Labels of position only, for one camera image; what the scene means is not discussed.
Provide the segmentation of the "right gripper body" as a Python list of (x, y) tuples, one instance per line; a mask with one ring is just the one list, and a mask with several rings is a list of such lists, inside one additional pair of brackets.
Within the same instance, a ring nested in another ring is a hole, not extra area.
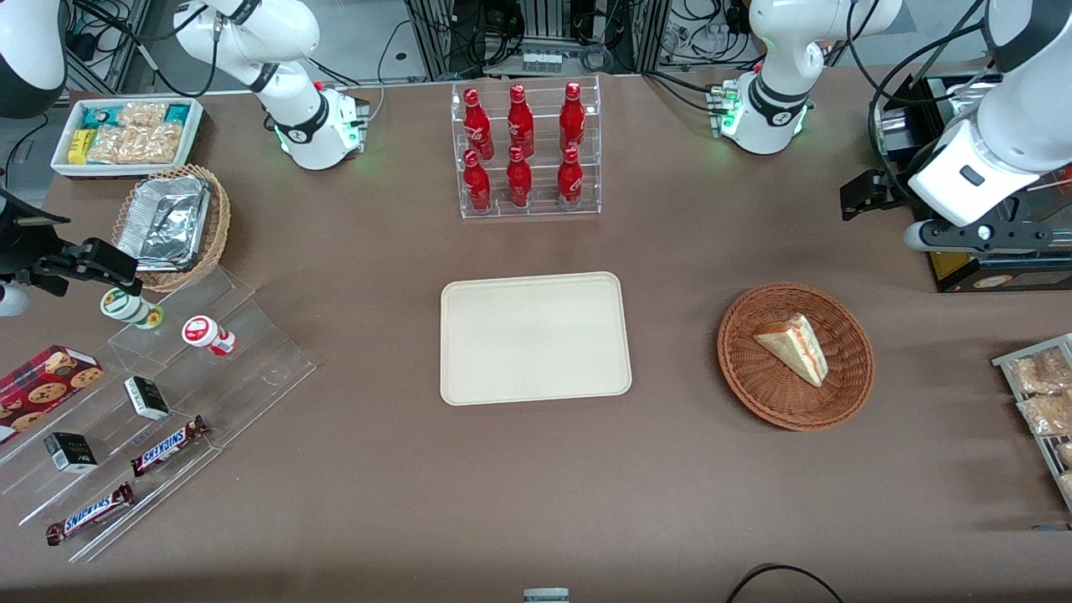
[(38, 207), (27, 204), (23, 198), (1, 191), (3, 210), (1, 210), (1, 279), (11, 282), (16, 273), (27, 270), (44, 255), (44, 240), (38, 226), (23, 226), (17, 223), (21, 218), (39, 218), (43, 214)]

